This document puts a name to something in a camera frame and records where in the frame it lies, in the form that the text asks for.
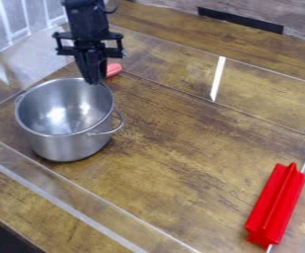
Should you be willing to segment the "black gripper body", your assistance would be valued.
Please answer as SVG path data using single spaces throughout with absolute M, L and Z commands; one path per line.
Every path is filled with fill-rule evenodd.
M 122 42 L 124 36 L 119 33 L 108 32 L 95 39 L 79 39 L 71 32 L 55 32 L 51 37 L 56 42 L 55 51 L 57 55 L 77 55 L 94 49 L 106 58 L 126 57 L 126 50 Z M 108 47 L 106 41 L 115 41 L 116 46 Z

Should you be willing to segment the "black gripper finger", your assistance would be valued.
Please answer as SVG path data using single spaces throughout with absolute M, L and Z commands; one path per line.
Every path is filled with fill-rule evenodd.
M 95 72 L 92 74 L 92 83 L 99 84 L 107 74 L 107 58 L 104 57 L 102 51 L 92 50 L 91 54 L 91 59 L 95 66 Z
M 88 65 L 87 65 L 84 53 L 80 50 L 77 50 L 73 53 L 73 58 L 75 58 L 75 63 L 77 65 L 77 69 L 81 74 L 81 77 L 83 77 L 84 81 L 88 84 L 91 84 L 92 80 L 91 80 L 90 73 L 88 73 Z

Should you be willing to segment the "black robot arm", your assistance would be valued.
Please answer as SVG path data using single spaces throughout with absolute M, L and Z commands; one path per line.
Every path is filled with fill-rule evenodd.
M 55 32 L 56 54 L 69 55 L 84 81 L 102 82 L 107 75 L 107 59 L 123 58 L 123 35 L 110 31 L 107 16 L 116 12 L 118 4 L 108 10 L 103 0 L 60 0 L 69 31 Z

